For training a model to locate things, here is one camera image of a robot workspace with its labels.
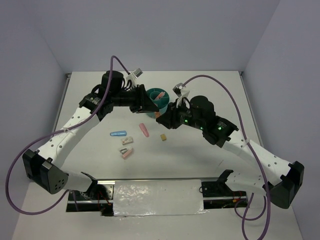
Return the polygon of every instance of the blue eraser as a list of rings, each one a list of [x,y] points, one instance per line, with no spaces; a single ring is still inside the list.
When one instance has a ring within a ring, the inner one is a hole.
[[[110,132],[110,136],[114,137],[114,136],[127,136],[127,131],[113,131]]]

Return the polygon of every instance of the small yellow block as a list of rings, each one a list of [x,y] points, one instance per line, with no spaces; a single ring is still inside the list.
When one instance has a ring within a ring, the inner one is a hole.
[[[165,135],[165,134],[161,134],[161,135],[160,135],[160,137],[161,137],[161,140],[162,140],[162,141],[167,140],[167,137],[166,137],[166,135]]]

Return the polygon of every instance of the pink eraser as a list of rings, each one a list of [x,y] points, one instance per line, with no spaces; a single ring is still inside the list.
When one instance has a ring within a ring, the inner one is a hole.
[[[149,132],[148,132],[145,124],[144,123],[140,123],[139,127],[140,127],[141,131],[143,132],[143,134],[148,138],[149,137]]]
[[[126,159],[133,152],[133,148],[122,154],[122,158]]]

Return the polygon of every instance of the teal cup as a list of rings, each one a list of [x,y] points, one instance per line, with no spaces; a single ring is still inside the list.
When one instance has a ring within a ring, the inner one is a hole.
[[[161,92],[164,92],[164,96],[158,100],[155,100]],[[164,114],[170,101],[169,94],[161,88],[151,88],[146,91],[146,94],[149,96],[152,102],[158,106],[160,114]],[[147,112],[146,114],[151,118],[156,118],[156,114],[154,112]]]

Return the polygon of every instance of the pink marker cap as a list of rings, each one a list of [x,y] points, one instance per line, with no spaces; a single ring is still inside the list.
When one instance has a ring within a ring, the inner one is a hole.
[[[140,127],[141,131],[143,132],[143,134],[148,138],[149,137],[149,132],[148,132],[145,124],[144,123],[140,123],[139,127]]]
[[[160,92],[159,95],[154,100],[159,100],[162,98],[166,93],[164,91]]]

